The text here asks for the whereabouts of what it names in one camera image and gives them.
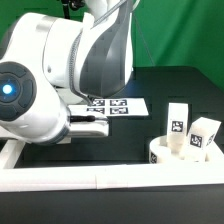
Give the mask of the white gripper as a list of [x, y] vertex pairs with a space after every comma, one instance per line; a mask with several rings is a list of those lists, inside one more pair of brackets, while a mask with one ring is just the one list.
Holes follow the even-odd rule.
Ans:
[[109, 119], [103, 113], [88, 109], [85, 105], [70, 105], [69, 109], [69, 137], [106, 137], [109, 134]]

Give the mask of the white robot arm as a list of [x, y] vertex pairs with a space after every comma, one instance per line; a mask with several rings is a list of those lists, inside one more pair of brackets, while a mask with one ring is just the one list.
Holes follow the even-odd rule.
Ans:
[[27, 13], [0, 42], [0, 138], [56, 144], [106, 137], [108, 118], [73, 112], [62, 98], [90, 105], [130, 79], [132, 0], [86, 0], [81, 22]]

